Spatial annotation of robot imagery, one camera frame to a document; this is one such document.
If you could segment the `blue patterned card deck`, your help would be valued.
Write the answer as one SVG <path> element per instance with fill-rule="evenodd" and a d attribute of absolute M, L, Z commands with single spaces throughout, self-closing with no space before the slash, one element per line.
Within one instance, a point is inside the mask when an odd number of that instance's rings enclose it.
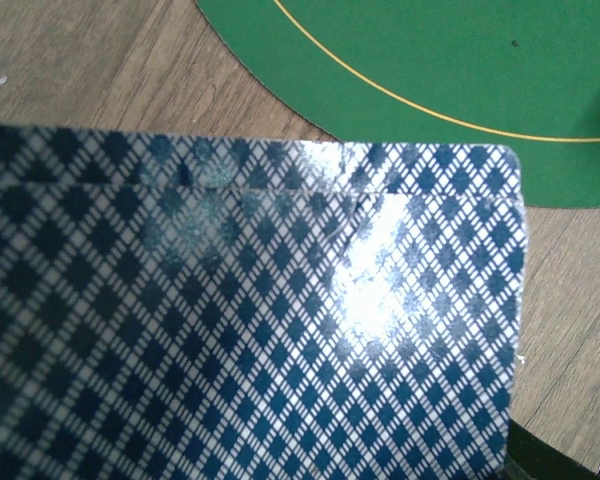
<path fill-rule="evenodd" d="M 502 145 L 0 125 L 0 479 L 497 479 Z"/>

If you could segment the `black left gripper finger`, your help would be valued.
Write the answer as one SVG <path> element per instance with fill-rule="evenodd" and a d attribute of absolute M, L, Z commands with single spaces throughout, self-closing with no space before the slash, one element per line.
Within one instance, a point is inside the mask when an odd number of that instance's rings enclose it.
<path fill-rule="evenodd" d="M 600 476 L 511 421 L 502 478 L 599 480 Z"/>

